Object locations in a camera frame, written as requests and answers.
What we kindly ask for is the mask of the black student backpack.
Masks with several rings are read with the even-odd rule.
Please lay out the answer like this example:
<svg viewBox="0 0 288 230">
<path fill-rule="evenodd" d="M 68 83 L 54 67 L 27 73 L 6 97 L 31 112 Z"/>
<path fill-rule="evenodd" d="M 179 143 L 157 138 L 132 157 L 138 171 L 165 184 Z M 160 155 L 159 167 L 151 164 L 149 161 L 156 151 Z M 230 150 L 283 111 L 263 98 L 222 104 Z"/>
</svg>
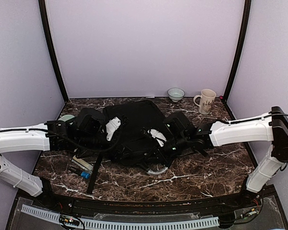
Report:
<svg viewBox="0 0 288 230">
<path fill-rule="evenodd" d="M 86 191 L 88 194 L 94 189 L 104 157 L 125 167 L 139 167 L 150 175 L 162 174 L 168 169 L 173 162 L 172 157 L 169 157 L 168 167 L 158 159 L 144 159 L 146 152 L 154 147 L 161 147 L 170 138 L 163 123 L 165 116 L 152 101 L 109 106 L 102 113 L 106 117 L 106 128 L 99 133 L 105 133 L 110 141 L 114 132 L 121 130 L 121 137 L 112 150 L 96 152 L 98 157 Z"/>
</svg>

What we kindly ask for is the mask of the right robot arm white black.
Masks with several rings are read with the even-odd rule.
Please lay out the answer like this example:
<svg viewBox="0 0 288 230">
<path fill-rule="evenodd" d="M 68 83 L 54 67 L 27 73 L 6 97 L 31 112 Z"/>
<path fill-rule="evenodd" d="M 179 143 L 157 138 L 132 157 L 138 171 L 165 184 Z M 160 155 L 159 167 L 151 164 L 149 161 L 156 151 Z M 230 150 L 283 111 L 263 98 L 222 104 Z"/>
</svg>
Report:
<svg viewBox="0 0 288 230">
<path fill-rule="evenodd" d="M 245 179 L 244 190 L 236 196 L 235 203 L 245 208 L 254 200 L 254 194 L 288 163 L 288 114 L 280 107 L 262 115 L 238 120 L 215 120 L 195 127 L 186 120 L 186 127 L 167 138 L 160 130 L 146 129 L 146 134 L 156 142 L 158 153 L 173 153 L 194 149 L 202 155 L 208 149 L 248 142 L 267 142 L 264 158 Z"/>
</svg>

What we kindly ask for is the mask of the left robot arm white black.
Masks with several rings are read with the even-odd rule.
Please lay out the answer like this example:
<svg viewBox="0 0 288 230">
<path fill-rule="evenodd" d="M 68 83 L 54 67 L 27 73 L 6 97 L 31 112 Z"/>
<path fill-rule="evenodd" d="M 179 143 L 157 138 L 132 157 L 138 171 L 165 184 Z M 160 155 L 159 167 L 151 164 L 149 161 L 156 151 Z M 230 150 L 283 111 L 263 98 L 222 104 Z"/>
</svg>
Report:
<svg viewBox="0 0 288 230">
<path fill-rule="evenodd" d="M 112 150 L 121 136 L 121 120 L 107 122 L 90 119 L 77 123 L 76 118 L 47 121 L 33 126 L 0 128 L 0 179 L 27 192 L 48 209 L 58 205 L 50 181 L 33 176 L 8 161 L 3 154 L 20 151 L 75 151 L 104 153 Z"/>
</svg>

